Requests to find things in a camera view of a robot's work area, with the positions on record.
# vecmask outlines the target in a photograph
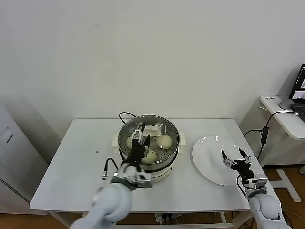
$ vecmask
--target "white cabinet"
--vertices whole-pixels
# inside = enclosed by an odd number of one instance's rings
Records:
[[[30,201],[48,165],[0,106],[0,213],[45,214]]]

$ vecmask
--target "metal rim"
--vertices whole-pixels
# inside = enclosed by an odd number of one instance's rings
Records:
[[[174,157],[174,159],[176,159],[177,154],[178,154],[177,151],[178,151],[178,147],[179,147],[179,142],[180,142],[180,135],[179,135],[179,132],[178,132],[176,126],[175,126],[171,121],[169,121],[168,119],[163,118],[163,117],[160,117],[160,116],[157,116],[157,115],[153,115],[153,114],[141,115],[141,116],[137,116],[136,118],[144,118],[144,117],[156,117],[156,118],[163,119],[163,120],[165,120],[166,122],[170,123],[170,124],[173,126],[173,128],[174,128],[174,130],[176,131],[176,134],[177,134],[177,145],[175,146],[175,149],[173,150],[173,153],[170,154],[165,160],[162,160],[162,161],[161,161],[161,160],[160,160],[160,161],[155,161],[155,162],[152,162],[152,163],[142,163],[142,162],[141,162],[141,165],[152,166],[152,165],[157,165],[157,164],[159,164],[159,163],[163,163],[164,161],[170,159],[170,157],[171,157],[174,153],[176,153],[176,155],[175,155],[175,157]],[[124,125],[127,125],[128,123],[131,123],[134,119],[135,119],[135,118],[129,120],[129,121],[126,122]],[[123,127],[120,129],[118,139],[120,139],[120,136],[121,136],[121,132],[122,132]]]
[[[124,160],[125,158],[122,154],[122,151],[120,149],[119,149],[119,151],[120,151],[120,156],[121,156],[122,160]],[[156,172],[159,172],[163,169],[166,169],[168,166],[170,166],[173,163],[173,161],[177,158],[177,156],[178,156],[178,149],[177,149],[176,155],[173,157],[172,161],[170,163],[168,163],[167,165],[165,165],[165,166],[163,166],[159,169],[155,169],[155,170],[144,169],[144,171],[147,172],[147,173],[156,173]]]

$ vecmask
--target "floor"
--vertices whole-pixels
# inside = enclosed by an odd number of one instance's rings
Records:
[[[274,169],[264,170],[270,180],[279,179],[276,171]],[[289,210],[298,215],[305,217],[305,176],[299,174],[298,168],[287,168],[284,169],[285,173],[289,177],[290,181],[293,183],[301,199],[304,200],[300,203],[294,203],[288,192],[285,189],[276,189],[276,194],[282,202],[282,208]],[[297,217],[290,212],[285,211],[287,216],[292,222],[293,229],[304,228],[305,219]],[[226,212],[226,218],[229,222],[233,216],[236,216],[238,212]],[[221,222],[219,213],[196,213],[196,217],[202,223],[214,223]],[[177,217],[177,222],[179,224],[197,224],[199,223],[195,215],[192,213],[183,214]],[[127,218],[119,222],[118,224],[157,224],[154,214],[130,214]],[[33,216],[33,215],[9,215],[0,214],[0,228],[1,229],[64,229],[65,227],[59,223],[52,216]]]

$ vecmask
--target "white wall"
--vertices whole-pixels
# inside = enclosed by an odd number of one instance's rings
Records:
[[[304,9],[303,0],[2,0],[0,102],[48,161],[76,117],[241,122],[304,62]]]

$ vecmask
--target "electrical cable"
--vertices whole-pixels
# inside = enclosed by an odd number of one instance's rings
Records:
[[[236,183],[237,183],[237,186],[239,187],[239,189],[241,190],[241,192],[243,193],[243,195],[245,197],[247,197],[247,194],[242,190],[242,188],[240,187],[239,183],[238,183],[238,179],[240,178],[240,175],[238,175],[237,179],[236,179]]]
[[[249,219],[247,222],[245,222],[243,225],[241,225],[238,229],[242,229],[244,226],[247,227],[247,226],[248,226],[247,223],[248,223],[250,220],[252,220],[252,218]]]
[[[164,224],[166,224],[166,221],[167,221],[166,213],[162,214],[162,219],[164,219]]]
[[[244,135],[244,137],[246,137],[246,135],[248,134],[248,133],[250,133],[250,132],[253,132],[253,131],[257,131],[257,132],[262,132],[262,130],[249,130],[247,133],[245,133],[245,135]]]
[[[167,217],[170,219],[171,224],[173,224],[172,213],[167,213]]]
[[[114,164],[114,166],[115,166],[115,168],[116,168],[117,170],[119,170],[119,167],[117,166],[117,164],[115,163],[115,161],[113,160],[113,158],[110,157],[110,158],[108,158],[108,159],[106,160],[105,167],[104,167],[104,172],[107,172],[107,171],[108,171],[108,161],[109,161],[109,160],[112,161],[113,164]]]
[[[254,222],[255,222],[255,218],[253,218],[253,220],[252,220],[251,227],[250,227],[251,229],[253,228]]]
[[[286,213],[282,212],[282,214],[283,214],[284,218],[285,218],[285,217],[287,218],[287,220],[288,220],[288,222],[289,222],[289,224],[290,224],[290,227],[293,228],[292,222],[291,222],[290,218],[286,215]]]
[[[128,114],[128,115],[133,116],[134,118],[136,117],[134,114],[132,114],[132,113],[130,113],[130,112],[125,112],[125,111],[120,112],[120,113],[119,113],[119,118],[120,118],[120,120],[121,120],[124,124],[126,124],[126,123],[125,123],[124,120],[121,118],[121,114]]]
[[[261,147],[261,149],[260,149],[260,151],[259,151],[259,154],[258,154],[258,156],[257,156],[257,160],[259,159],[259,157],[261,156],[261,153],[262,153],[262,151],[263,151],[263,147],[264,147],[264,145],[265,144],[262,144],[262,147]]]
[[[283,214],[283,217],[284,217],[284,220],[285,220],[285,222],[287,223],[287,225],[289,226],[289,222],[288,222],[288,220],[287,220],[287,217]]]
[[[202,224],[202,222],[197,218],[197,216],[196,216],[195,213],[194,213],[194,216],[195,216],[196,220],[197,220],[200,224]]]
[[[305,219],[305,217],[299,216],[299,215],[295,214],[295,213],[292,212],[292,211],[288,211],[288,210],[286,210],[286,209],[283,209],[283,211],[290,212],[291,214],[293,214],[293,215],[295,215],[295,216],[298,216],[298,217],[300,217],[300,218],[302,218],[302,219]]]
[[[254,188],[252,188],[252,187],[246,187],[246,186],[243,184],[243,181],[242,181],[242,185],[243,185],[243,187],[244,187],[245,189],[254,190]]]
[[[294,112],[294,111],[277,111],[277,112],[274,112],[274,113],[269,117],[269,119],[268,119],[268,121],[267,121],[267,123],[266,123],[266,126],[268,126],[268,124],[269,124],[271,118],[273,117],[273,115],[275,115],[275,114],[277,114],[277,113],[296,113],[296,112]]]

